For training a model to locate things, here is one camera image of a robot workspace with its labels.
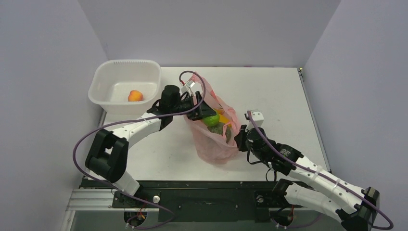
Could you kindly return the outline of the fake green lime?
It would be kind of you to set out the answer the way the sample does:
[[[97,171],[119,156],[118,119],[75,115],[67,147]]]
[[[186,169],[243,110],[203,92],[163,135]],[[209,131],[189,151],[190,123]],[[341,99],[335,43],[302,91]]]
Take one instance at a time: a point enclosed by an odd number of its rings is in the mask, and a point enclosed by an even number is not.
[[[212,115],[208,116],[202,119],[202,122],[207,126],[207,127],[214,127],[219,123],[220,120],[220,115]]]

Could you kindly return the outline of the pink plastic bag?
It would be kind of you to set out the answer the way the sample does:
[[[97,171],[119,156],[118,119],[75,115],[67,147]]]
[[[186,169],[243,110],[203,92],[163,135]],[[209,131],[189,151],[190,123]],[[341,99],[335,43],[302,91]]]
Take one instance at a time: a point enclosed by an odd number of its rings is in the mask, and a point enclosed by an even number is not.
[[[209,105],[211,109],[224,109],[227,117],[231,120],[232,127],[230,128],[232,130],[232,137],[231,140],[226,143],[225,136],[210,132],[201,120],[191,121],[184,116],[184,120],[191,130],[198,156],[203,161],[213,165],[225,164],[238,153],[234,137],[238,135],[241,124],[239,123],[236,111],[214,92],[212,86],[204,77],[199,78],[197,73],[192,72],[192,76],[189,80],[194,80],[201,85],[201,93],[205,93],[204,102]]]

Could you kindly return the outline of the fake orange peach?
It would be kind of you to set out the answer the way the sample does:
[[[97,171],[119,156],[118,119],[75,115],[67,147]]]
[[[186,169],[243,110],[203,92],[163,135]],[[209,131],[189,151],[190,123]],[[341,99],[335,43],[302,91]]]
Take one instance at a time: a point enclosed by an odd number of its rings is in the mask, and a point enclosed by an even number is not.
[[[141,102],[144,100],[143,94],[138,90],[131,90],[127,97],[129,102]]]

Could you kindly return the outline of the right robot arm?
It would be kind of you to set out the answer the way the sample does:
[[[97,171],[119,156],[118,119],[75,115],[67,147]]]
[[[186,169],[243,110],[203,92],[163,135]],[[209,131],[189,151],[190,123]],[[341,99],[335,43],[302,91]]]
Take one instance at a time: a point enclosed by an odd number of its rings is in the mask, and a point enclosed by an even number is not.
[[[234,137],[240,152],[256,163],[307,185],[279,180],[271,199],[277,205],[300,205],[338,221],[347,231],[370,231],[379,213],[380,193],[350,184],[313,163],[297,149],[268,139],[261,127],[242,125]]]

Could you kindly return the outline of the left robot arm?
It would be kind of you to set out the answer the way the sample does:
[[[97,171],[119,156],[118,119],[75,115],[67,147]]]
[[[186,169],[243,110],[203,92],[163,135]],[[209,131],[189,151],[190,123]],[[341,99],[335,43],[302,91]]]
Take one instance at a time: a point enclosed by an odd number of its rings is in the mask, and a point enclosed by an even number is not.
[[[125,192],[125,201],[132,207],[143,202],[140,184],[126,171],[128,150],[147,136],[163,130],[173,121],[173,116],[186,115],[196,121],[217,115],[200,92],[190,95],[180,93],[179,87],[167,85],[161,98],[136,122],[126,123],[112,131],[99,130],[85,161],[85,166]]]

